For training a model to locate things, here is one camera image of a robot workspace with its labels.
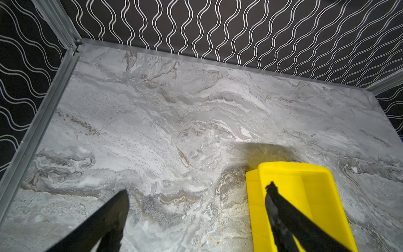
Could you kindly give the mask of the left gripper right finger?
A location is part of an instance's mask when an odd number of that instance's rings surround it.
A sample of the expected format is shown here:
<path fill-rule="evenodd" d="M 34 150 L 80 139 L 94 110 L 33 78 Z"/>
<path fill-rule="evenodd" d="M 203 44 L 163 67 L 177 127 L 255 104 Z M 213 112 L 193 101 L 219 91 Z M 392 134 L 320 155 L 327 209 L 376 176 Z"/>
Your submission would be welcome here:
<path fill-rule="evenodd" d="M 281 196 L 274 182 L 266 186 L 265 208 L 279 252 L 348 252 L 349 249 Z"/>

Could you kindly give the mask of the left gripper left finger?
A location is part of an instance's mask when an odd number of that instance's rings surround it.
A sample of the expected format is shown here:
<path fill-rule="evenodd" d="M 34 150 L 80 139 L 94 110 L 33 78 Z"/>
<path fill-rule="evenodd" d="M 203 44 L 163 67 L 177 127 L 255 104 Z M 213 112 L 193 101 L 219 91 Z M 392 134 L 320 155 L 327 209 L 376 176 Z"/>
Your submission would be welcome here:
<path fill-rule="evenodd" d="M 127 190 L 121 190 L 49 252 L 118 252 L 129 212 Z"/>

